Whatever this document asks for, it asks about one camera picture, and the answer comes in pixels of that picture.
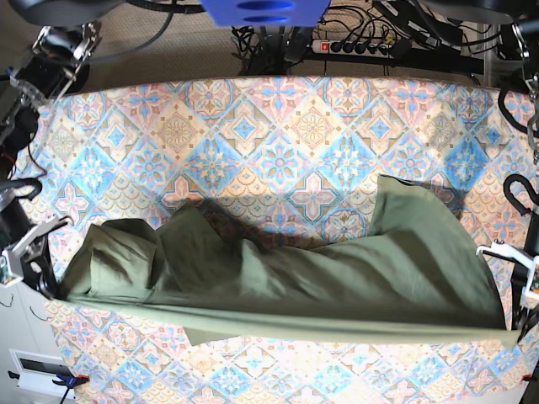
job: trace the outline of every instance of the wrinkled fabric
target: wrinkled fabric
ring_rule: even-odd
[[[91,226],[61,299],[185,327],[192,344],[236,335],[345,343],[452,343],[507,331],[493,276],[429,190],[378,179],[369,234],[301,250],[224,242],[185,206],[154,231]]]

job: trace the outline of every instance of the table surface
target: table surface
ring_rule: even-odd
[[[186,199],[224,237],[310,247],[362,237],[376,177],[425,182],[477,243],[521,246],[527,222],[506,202],[509,173],[533,175],[523,134],[497,91],[443,82],[272,77],[153,84],[89,93],[43,111],[34,221],[53,233],[57,276],[92,223],[158,227]],[[507,99],[521,122],[531,104]],[[23,154],[19,175],[39,170]],[[510,270],[489,261],[510,319]],[[79,402],[426,404],[515,388],[539,358],[536,332],[497,341],[365,345],[241,337],[191,347],[181,327],[48,305],[61,354],[91,383]]]

